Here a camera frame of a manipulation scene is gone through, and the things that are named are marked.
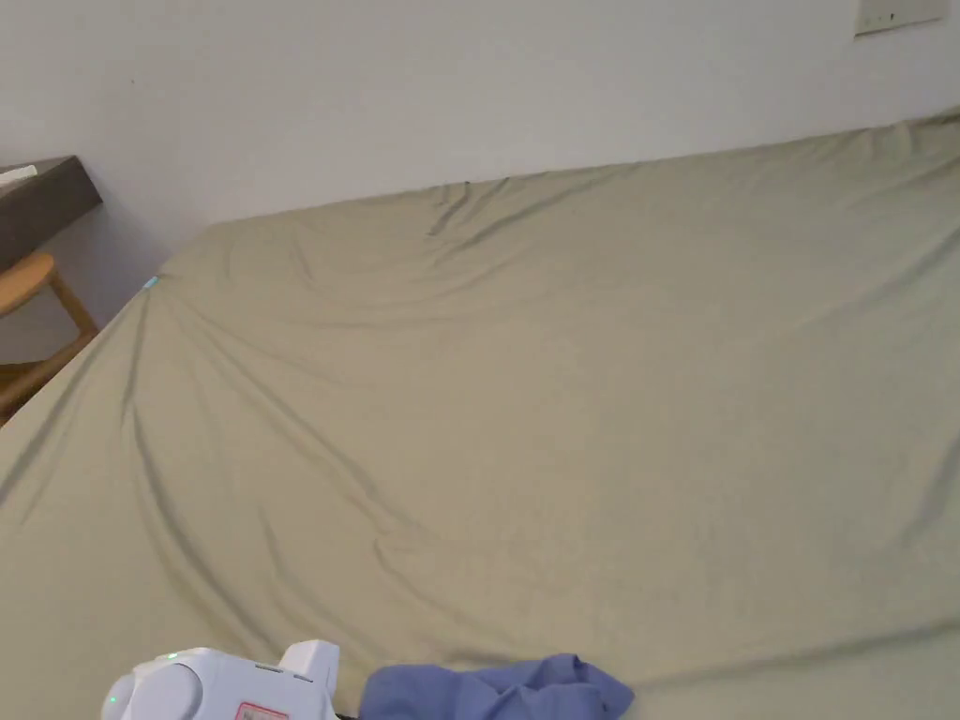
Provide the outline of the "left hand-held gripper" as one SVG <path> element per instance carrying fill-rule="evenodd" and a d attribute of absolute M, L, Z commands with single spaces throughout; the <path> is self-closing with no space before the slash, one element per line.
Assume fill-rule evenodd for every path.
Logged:
<path fill-rule="evenodd" d="M 103 719 L 333 719 L 336 644 L 290 646 L 267 665 L 210 648 L 160 655 L 120 677 Z"/>

